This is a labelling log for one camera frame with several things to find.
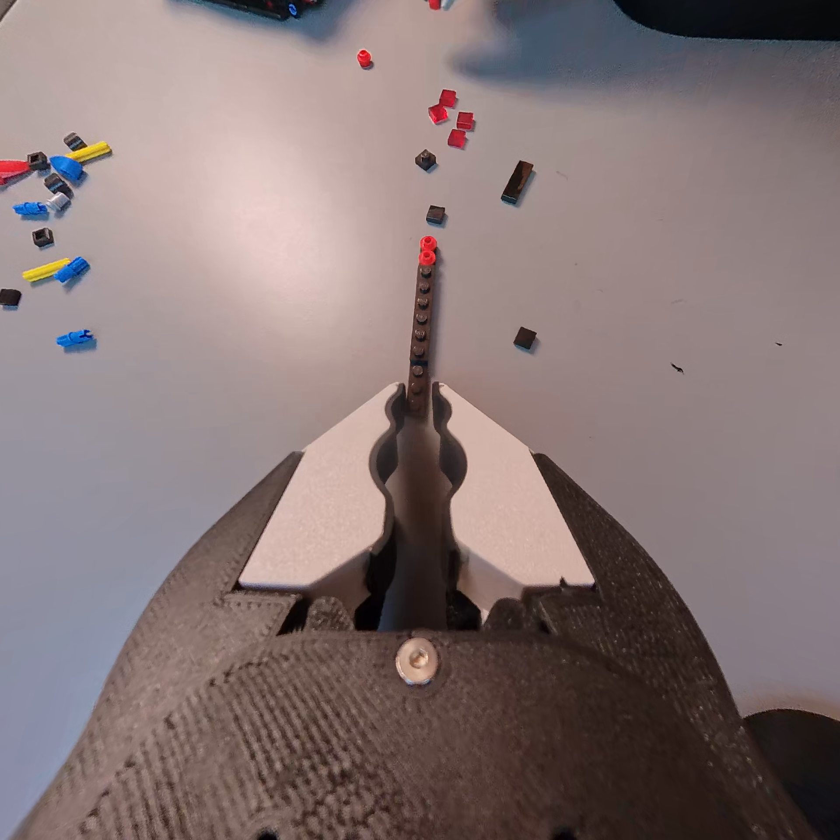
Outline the long black lego plate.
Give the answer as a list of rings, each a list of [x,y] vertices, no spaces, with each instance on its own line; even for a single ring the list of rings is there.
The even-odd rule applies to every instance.
[[[436,280],[435,264],[417,266],[406,385],[406,410],[415,417],[425,417],[432,390],[430,366]]]

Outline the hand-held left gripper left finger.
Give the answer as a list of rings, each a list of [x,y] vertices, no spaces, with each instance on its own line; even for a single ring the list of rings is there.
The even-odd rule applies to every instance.
[[[302,451],[238,577],[244,590],[331,596],[377,623],[396,563],[394,505],[405,386],[392,383]]]

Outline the red black lego car model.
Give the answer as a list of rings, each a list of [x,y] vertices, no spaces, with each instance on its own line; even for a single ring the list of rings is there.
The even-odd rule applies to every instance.
[[[246,15],[284,23],[305,18],[319,10],[324,1],[176,1],[178,4],[205,7],[219,12]]]

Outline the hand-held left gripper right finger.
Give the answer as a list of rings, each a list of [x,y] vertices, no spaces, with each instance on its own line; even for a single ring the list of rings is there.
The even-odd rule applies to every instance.
[[[434,384],[443,506],[447,621],[479,627],[499,602],[571,589],[595,578],[535,454],[450,386]]]

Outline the black chair seat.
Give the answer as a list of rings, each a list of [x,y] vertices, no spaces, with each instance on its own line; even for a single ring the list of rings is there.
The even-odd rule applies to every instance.
[[[743,723],[815,833],[838,839],[838,720],[781,708],[753,713]]]

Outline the black rectangular lego tile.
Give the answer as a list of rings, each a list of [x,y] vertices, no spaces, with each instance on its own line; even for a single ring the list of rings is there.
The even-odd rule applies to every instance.
[[[501,201],[510,205],[517,205],[522,193],[529,182],[533,170],[533,164],[528,161],[520,160],[514,167],[513,173],[508,179],[502,195]]]

